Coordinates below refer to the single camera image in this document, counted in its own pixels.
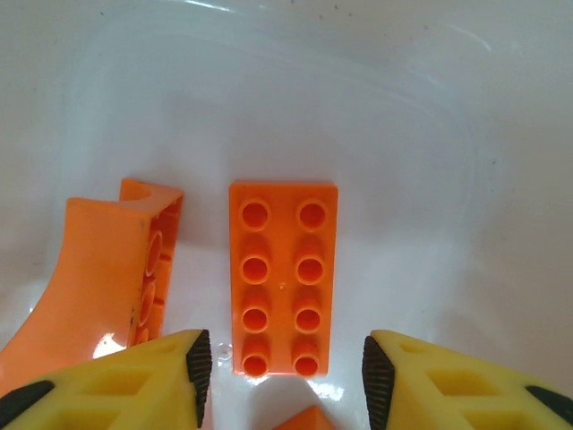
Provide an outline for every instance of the white surface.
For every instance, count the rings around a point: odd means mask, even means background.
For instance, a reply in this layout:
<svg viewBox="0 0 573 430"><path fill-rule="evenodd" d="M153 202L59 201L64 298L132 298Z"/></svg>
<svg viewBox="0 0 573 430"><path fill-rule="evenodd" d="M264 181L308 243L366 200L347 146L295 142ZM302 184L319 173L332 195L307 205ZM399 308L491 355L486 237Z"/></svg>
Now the white surface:
<svg viewBox="0 0 573 430"><path fill-rule="evenodd" d="M211 330L207 428L320 398L367 428L363 338L392 329L573 393L573 4L0 3L0 346L49 280L65 198L123 176L187 200L166 332ZM227 186L340 189L328 377L231 373Z"/></svg>

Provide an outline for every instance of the orange curved block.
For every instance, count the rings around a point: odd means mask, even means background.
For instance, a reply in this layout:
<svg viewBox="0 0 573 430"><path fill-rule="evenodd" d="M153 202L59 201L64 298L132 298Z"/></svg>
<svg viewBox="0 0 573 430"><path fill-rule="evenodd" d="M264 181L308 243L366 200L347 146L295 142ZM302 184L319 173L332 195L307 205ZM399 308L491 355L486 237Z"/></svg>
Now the orange curved block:
<svg viewBox="0 0 573 430"><path fill-rule="evenodd" d="M333 184L230 186L237 374L328 372L337 211Z"/></svg>
<svg viewBox="0 0 573 430"><path fill-rule="evenodd" d="M119 200L68 200L52 279L0 353L0 396L161 333L183 192L124 179Z"/></svg>
<svg viewBox="0 0 573 430"><path fill-rule="evenodd" d="M311 406L274 430L334 430L318 406Z"/></svg>

